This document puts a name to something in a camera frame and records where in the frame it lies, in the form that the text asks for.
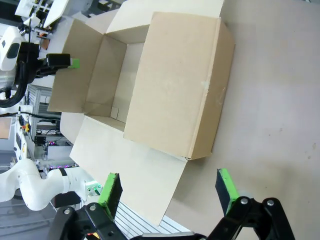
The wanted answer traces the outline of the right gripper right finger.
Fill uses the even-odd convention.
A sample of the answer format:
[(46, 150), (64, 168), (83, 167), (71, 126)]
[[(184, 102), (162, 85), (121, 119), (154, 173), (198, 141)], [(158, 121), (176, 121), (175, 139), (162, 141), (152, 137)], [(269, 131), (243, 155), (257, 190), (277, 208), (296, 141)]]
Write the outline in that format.
[(235, 240), (243, 228), (251, 228), (260, 240), (294, 240), (292, 228), (281, 202), (274, 197), (262, 202), (239, 195), (226, 168), (216, 173), (215, 189), (224, 217), (208, 240)]

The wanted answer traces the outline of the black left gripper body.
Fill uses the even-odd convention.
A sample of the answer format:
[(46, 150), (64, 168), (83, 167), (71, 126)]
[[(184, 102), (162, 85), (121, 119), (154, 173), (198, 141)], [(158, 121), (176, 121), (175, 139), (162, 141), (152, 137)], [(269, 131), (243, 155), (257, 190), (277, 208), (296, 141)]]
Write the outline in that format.
[(40, 67), (39, 44), (22, 42), (18, 52), (18, 76), (31, 84)]

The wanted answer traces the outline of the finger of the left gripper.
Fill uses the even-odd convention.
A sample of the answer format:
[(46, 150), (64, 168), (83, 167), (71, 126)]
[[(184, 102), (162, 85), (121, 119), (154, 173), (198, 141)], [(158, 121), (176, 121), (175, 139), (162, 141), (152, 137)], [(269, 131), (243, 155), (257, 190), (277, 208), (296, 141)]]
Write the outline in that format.
[(54, 68), (75, 68), (80, 67), (80, 60), (72, 58), (67, 53), (48, 53), (46, 55), (47, 65)]
[(35, 74), (36, 78), (43, 78), (47, 76), (55, 76), (58, 71), (57, 67), (54, 66), (43, 66), (40, 67)]

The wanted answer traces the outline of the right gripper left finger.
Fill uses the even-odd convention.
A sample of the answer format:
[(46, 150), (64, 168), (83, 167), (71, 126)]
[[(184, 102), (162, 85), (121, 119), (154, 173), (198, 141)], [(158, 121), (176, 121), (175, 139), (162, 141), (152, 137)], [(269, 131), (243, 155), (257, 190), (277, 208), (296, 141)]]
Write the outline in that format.
[(122, 192), (120, 175), (110, 173), (97, 202), (79, 210), (70, 206), (59, 208), (51, 224), (51, 239), (83, 240), (97, 234), (97, 240), (125, 240), (115, 223)]

